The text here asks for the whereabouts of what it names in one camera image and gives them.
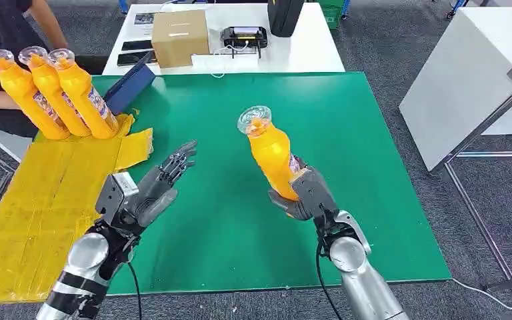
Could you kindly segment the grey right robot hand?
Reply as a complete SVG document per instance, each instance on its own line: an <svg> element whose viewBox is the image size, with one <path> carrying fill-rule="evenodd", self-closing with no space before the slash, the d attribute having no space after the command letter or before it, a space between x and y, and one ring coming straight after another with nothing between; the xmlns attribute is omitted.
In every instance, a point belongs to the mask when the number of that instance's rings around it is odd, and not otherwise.
<svg viewBox="0 0 512 320"><path fill-rule="evenodd" d="M288 216L306 221L323 215L339 212L332 193L322 174L314 167L306 164L302 158L295 156L299 170L289 182L296 194L296 200L282 197L274 189L268 190L272 203L282 209Z"/></svg>

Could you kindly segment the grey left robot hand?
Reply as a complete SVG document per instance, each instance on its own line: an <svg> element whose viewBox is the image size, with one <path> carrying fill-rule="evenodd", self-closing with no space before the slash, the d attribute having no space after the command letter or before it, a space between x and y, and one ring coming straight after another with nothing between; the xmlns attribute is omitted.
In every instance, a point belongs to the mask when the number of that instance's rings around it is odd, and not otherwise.
<svg viewBox="0 0 512 320"><path fill-rule="evenodd" d="M139 194L131 208L139 226L148 227L177 196L174 184L195 164L197 141L189 141L152 167L138 184Z"/></svg>

